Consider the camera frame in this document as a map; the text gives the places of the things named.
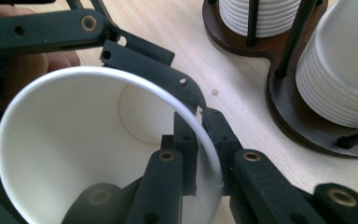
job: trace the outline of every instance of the wooden table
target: wooden table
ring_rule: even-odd
[[[104,2],[120,28],[175,52],[172,67],[200,85],[207,105],[223,112],[244,147],[265,153],[293,185],[313,192],[318,184],[334,182],[358,191],[358,160],[304,147],[279,128],[265,96],[269,61],[237,56],[215,45],[203,25],[203,0]],[[92,7],[88,1],[83,4]],[[63,0],[32,7],[37,12],[67,8]],[[83,65],[101,64],[100,49],[78,54]],[[235,223],[228,198],[223,198],[213,223]]]

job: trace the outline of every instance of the finger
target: finger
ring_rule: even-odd
[[[29,14],[34,14],[34,12],[29,8],[0,5],[0,17],[20,16]]]
[[[80,60],[74,51],[51,52],[46,55],[48,57],[48,72],[80,65]]]
[[[11,59],[3,84],[0,109],[4,110],[22,88],[45,75],[47,71],[48,58],[46,54],[25,55]]]

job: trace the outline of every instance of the stack of paper cups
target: stack of paper cups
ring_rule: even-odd
[[[358,128],[358,2],[340,0],[320,20],[297,69],[296,84],[317,114]]]
[[[292,27],[300,0],[260,0],[257,37],[279,35]],[[247,36],[249,0],[220,0],[223,23],[233,32]]]

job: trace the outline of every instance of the black metal rod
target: black metal rod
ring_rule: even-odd
[[[84,8],[80,0],[66,0],[66,3],[68,4],[69,8],[71,8],[72,10]]]
[[[301,0],[298,6],[298,11],[293,22],[292,30],[287,38],[286,46],[283,50],[281,64],[275,71],[276,77],[285,77],[287,74],[287,66],[292,59],[293,53],[296,50],[300,37],[307,26],[310,14],[316,5],[317,0]]]
[[[248,36],[246,40],[246,45],[254,46],[257,42],[255,38],[255,31],[257,29],[257,17],[258,17],[258,6],[259,0],[250,0],[249,1],[249,16],[248,16]]]
[[[96,11],[102,13],[110,21],[110,23],[118,27],[117,24],[113,22],[112,17],[109,15],[109,11],[107,10],[105,4],[103,3],[103,0],[91,0],[91,3]]]
[[[349,149],[358,145],[358,133],[351,136],[342,136],[337,140],[339,147]]]

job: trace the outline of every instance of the paper cup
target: paper cup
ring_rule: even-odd
[[[121,188],[144,174],[176,111],[200,140],[197,197],[184,197],[183,222],[208,223],[222,196],[220,163],[195,116],[159,86],[103,67],[75,67],[24,88],[0,124],[0,176],[29,223],[61,223],[86,188]]]
[[[299,59],[296,84],[321,117],[358,129],[358,3],[340,0],[326,11]]]

